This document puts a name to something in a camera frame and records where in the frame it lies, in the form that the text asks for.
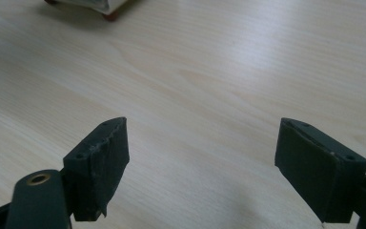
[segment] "light wood surface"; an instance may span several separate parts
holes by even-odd
[[[128,119],[108,216],[73,228],[322,225],[274,167],[280,118],[366,157],[366,1],[0,0],[0,205],[96,125]]]

